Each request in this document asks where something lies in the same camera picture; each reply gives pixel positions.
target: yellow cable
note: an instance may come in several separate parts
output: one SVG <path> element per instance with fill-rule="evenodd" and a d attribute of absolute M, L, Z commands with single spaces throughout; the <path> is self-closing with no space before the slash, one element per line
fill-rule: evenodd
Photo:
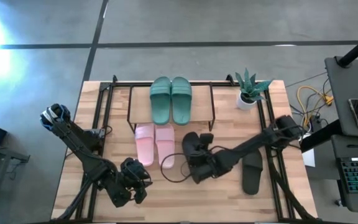
<path fill-rule="evenodd" d="M 304 89 L 304 88 L 308 88 L 310 90 L 313 90 L 317 95 L 320 95 L 320 99 L 317 101 L 317 104 L 320 102 L 321 99 L 323 99 L 325 101 L 325 103 L 328 105 L 332 102 L 332 100 L 334 99 L 332 96 L 327 96 L 327 93 L 329 93 L 331 90 L 328 90 L 326 92 L 326 94 L 322 94 L 320 91 L 316 90 L 315 88 L 311 87 L 311 86 L 300 86 L 298 88 L 298 90 L 296 91 L 296 97 L 298 98 L 298 102 L 299 102 L 299 105 L 301 106 L 303 112 L 305 113 L 305 115 L 302 117 L 302 123 L 303 123 L 303 126 L 306 127 L 309 123 L 309 118 L 306 116 L 306 108 L 303 106 L 303 103 L 301 101 L 301 98 L 300 98 L 300 90 Z"/>
<path fill-rule="evenodd" d="M 325 99 L 325 98 L 322 96 L 322 97 L 317 101 L 317 103 L 314 105 L 313 110 L 311 110 L 311 112 L 310 112 L 310 116 L 308 116 L 308 117 L 305 119 L 304 126 L 307 126 L 307 125 L 309 124 L 310 118 L 311 118 L 311 116 L 313 115 L 313 111 L 317 108 L 318 103 L 319 103 L 322 99 Z M 329 100 L 329 101 L 326 101 L 325 104 L 331 103 L 333 100 L 334 100 L 334 98 L 330 97 L 330 100 Z"/>

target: white pot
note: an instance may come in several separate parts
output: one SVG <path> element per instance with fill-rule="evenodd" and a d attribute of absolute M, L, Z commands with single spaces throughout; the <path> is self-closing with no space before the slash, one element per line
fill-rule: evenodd
<path fill-rule="evenodd" d="M 237 107 L 242 109 L 242 110 L 249 110 L 252 109 L 256 103 L 256 101 L 254 101 L 253 103 L 246 103 L 241 99 L 241 92 L 239 93 L 239 96 L 237 97 Z"/>

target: potted plant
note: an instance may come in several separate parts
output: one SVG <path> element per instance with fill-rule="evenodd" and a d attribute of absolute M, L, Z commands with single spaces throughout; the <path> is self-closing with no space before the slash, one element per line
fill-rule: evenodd
<path fill-rule="evenodd" d="M 240 85 L 240 93 L 237 98 L 237 107 L 242 110 L 249 110 L 253 107 L 256 101 L 263 100 L 261 92 L 268 90 L 269 85 L 273 80 L 255 82 L 256 74 L 249 78 L 248 69 L 244 73 L 244 80 L 241 75 L 236 72 L 236 78 Z"/>

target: succulent plant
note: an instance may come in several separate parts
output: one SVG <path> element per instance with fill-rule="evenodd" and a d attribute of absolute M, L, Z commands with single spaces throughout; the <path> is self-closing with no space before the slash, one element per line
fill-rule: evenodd
<path fill-rule="evenodd" d="M 256 74 L 249 78 L 248 69 L 244 72 L 244 80 L 241 75 L 236 72 L 237 81 L 240 84 L 241 99 L 246 103 L 253 103 L 257 100 L 264 100 L 261 92 L 268 90 L 269 85 L 273 80 L 267 80 L 262 82 L 255 82 Z"/>

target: slide sandal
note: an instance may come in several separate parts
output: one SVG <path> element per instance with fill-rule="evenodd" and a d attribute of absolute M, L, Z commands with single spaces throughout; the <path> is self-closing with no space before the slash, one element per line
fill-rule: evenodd
<path fill-rule="evenodd" d="M 154 161 L 154 124 L 138 124 L 135 130 L 137 159 L 143 166 Z"/>
<path fill-rule="evenodd" d="M 150 87 L 150 100 L 154 124 L 167 124 L 171 103 L 171 80 L 168 77 L 160 77 L 153 82 Z"/>
<path fill-rule="evenodd" d="M 242 190 L 255 195 L 259 191 L 260 173 L 264 169 L 259 150 L 242 158 Z"/>
<path fill-rule="evenodd" d="M 172 114 L 177 125 L 186 125 L 190 121 L 191 85 L 186 78 L 175 77 L 172 80 Z"/>
<path fill-rule="evenodd" d="M 158 150 L 158 162 L 161 165 L 162 161 L 170 154 L 175 153 L 175 134 L 171 124 L 163 126 L 155 126 L 155 144 Z M 173 167 L 175 157 L 170 156 L 164 161 L 162 168 L 169 169 Z"/>

